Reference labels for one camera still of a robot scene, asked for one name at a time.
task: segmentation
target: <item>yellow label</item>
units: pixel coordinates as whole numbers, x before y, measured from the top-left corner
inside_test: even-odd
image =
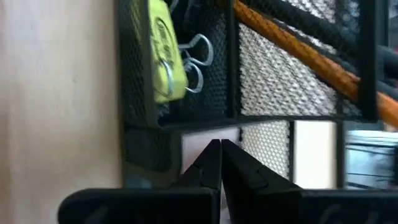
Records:
[[[149,0],[149,17],[152,56],[157,69],[154,75],[155,101],[165,103],[181,99],[185,95],[188,80],[178,49],[169,7],[163,0]],[[170,74],[164,62],[171,69],[172,79],[169,77]],[[172,87],[172,93],[169,95],[170,87]]]

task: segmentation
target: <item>yellow tag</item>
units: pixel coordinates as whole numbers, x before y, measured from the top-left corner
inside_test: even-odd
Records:
[[[131,5],[133,15],[138,12],[136,6]],[[163,0],[149,0],[149,17],[152,56],[157,69],[154,75],[155,102],[179,100],[185,95],[188,80],[169,7]],[[133,19],[135,24],[139,24],[137,16]]]

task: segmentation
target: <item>wooden desk surface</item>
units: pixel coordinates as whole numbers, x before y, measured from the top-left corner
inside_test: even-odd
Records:
[[[113,1],[0,0],[0,223],[121,185],[115,55]]]

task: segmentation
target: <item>black mesh desk organizer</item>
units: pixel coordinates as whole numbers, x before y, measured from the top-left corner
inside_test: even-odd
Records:
[[[356,0],[242,1],[345,69],[365,77],[358,103],[342,97],[301,61],[238,21],[232,0],[194,0],[194,16],[188,25],[180,22],[188,1],[180,1],[183,3],[172,15],[178,41],[186,42],[197,33],[204,34],[214,46],[215,59],[202,70],[201,93],[186,94],[184,99],[164,105],[154,101],[152,75],[142,75],[154,71],[148,63],[149,24],[132,24],[131,1],[139,1],[137,12],[146,18],[143,21],[148,21],[147,0],[119,1],[123,119],[127,132],[141,132],[140,136],[152,143],[146,150],[127,148],[126,157],[131,164],[161,175],[168,172],[169,179],[176,178],[181,165],[181,144],[170,143],[170,138],[190,131],[244,126],[240,139],[243,147],[288,177],[293,121],[378,119],[376,87],[385,85],[384,74],[389,77],[392,72],[388,73],[388,69],[395,68],[386,65],[378,70],[378,40],[371,20],[375,13],[370,9],[377,1],[372,0],[373,5],[369,3],[362,10],[370,21],[360,16],[360,2]],[[141,32],[141,48],[136,44],[133,26]],[[356,47],[364,44],[368,50]],[[190,53],[197,57],[205,54],[203,49]],[[259,151],[260,144],[273,151]]]
[[[212,140],[165,189],[88,189],[68,196],[59,224],[220,222],[221,179],[230,221],[394,223],[396,191],[304,190],[229,140]]]

